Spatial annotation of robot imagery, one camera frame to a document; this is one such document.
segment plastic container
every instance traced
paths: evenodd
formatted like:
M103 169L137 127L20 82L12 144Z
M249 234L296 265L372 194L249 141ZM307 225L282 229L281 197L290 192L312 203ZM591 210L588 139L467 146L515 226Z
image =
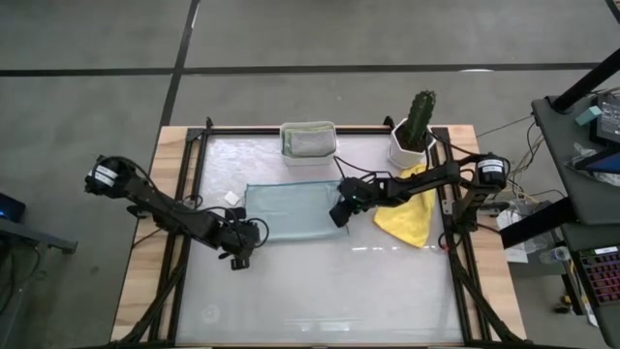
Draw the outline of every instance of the plastic container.
M525 247L525 253L530 254L546 249L547 242L544 237L534 237L525 241L523 246Z
M333 151L326 156L308 156L308 157L291 157L284 153L284 131L291 129L307 130L309 128L324 127L331 128L333 133ZM313 122L285 122L280 126L280 143L282 159L287 166L307 166L307 165L328 165L333 161L333 155L337 150L336 141L336 125L329 121L313 121Z
M544 264L556 264L559 262L565 262L570 260L571 252L569 252L568 248L560 246L548 251L544 251L543 253L541 253L540 258L541 262L543 262Z

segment transparent container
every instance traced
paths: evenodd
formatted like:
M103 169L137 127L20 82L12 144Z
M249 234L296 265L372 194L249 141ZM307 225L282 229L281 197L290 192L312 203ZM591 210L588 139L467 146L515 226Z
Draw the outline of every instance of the transparent container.
M555 264L559 262L569 261L571 258L571 253L569 249L561 246L555 247L554 249L544 251L540 255L541 262L545 264Z
M525 241L523 244L525 247L525 253L531 254L536 251L544 250L547 247L547 242L544 237L534 237Z

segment keyboard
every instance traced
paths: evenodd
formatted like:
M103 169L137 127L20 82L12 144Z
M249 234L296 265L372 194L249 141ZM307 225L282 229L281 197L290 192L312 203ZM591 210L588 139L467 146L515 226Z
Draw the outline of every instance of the keyboard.
M587 277L583 286L594 305L605 306L620 302L620 246L578 251L575 262Z

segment black line on floor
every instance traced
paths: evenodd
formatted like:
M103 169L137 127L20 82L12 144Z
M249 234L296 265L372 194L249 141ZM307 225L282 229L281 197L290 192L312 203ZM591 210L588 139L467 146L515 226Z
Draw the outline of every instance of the black line on floor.
M599 65L584 63L506 63L506 64L394 64L394 65L321 65L185 68L183 75L256 75L256 74L351 74L351 73L440 73L469 70L495 72L590 70Z
M35 69L0 70L0 77L103 77L103 76L181 76L219 75L292 75L292 74L363 74L363 73L449 73L471 70L494 72L570 71L590 70L598 62L581 63L500 63L500 64L392 64L392 65L319 65L319 66L248 66L248 67L195 67L183 68L187 58L189 33L184 33L174 68L119 68L119 69Z
M616 20L618 21L618 23L620 23L620 9L618 8L618 5L616 5L615 1L613 0L604 0L604 1L609 6L611 13L613 14L614 17L616 17Z
M20 69L0 70L3 78L37 77L130 77L172 75L174 68L111 68L111 69Z
M192 32L194 30L194 22L196 20L200 3L201 0L192 0L192 3L190 4L190 11L187 14L187 19L185 20L185 29L183 29L181 45L178 48L176 62L174 63L174 73L172 74L172 78L170 79L170 87L168 88L166 102L164 103L164 109L162 110L162 118L159 120L160 129L163 126L168 126L171 124L172 110L174 109L174 102L176 101L178 86L181 83L183 67L185 66L185 59L187 58L187 51L190 47L190 40L192 39Z

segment potted cactus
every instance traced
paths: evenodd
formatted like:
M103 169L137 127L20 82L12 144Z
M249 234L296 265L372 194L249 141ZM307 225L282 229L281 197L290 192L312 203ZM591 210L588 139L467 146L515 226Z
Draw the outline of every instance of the potted cactus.
M389 161L400 169L409 169L425 157L426 149L435 144L428 122L435 108L435 92L421 91L404 118L391 132Z

